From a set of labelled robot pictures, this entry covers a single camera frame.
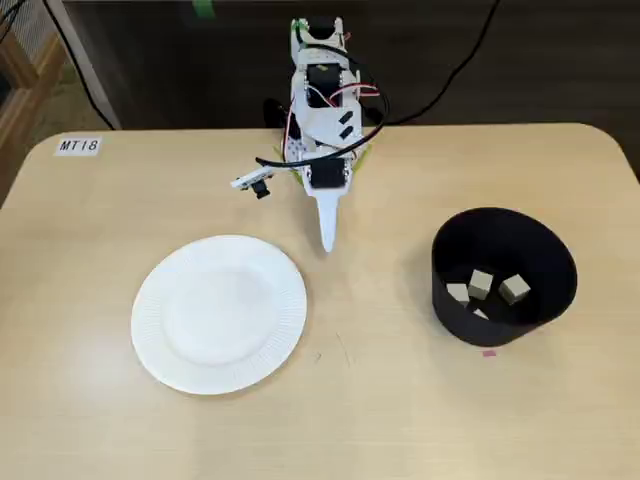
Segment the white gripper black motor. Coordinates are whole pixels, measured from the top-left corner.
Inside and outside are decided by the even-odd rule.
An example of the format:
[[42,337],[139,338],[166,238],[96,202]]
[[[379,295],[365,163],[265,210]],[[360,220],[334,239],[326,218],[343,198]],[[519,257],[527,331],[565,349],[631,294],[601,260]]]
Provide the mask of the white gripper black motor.
[[349,191],[352,177],[352,161],[344,157],[315,159],[303,168],[303,186],[316,199],[321,242],[327,253],[334,248],[339,203]]

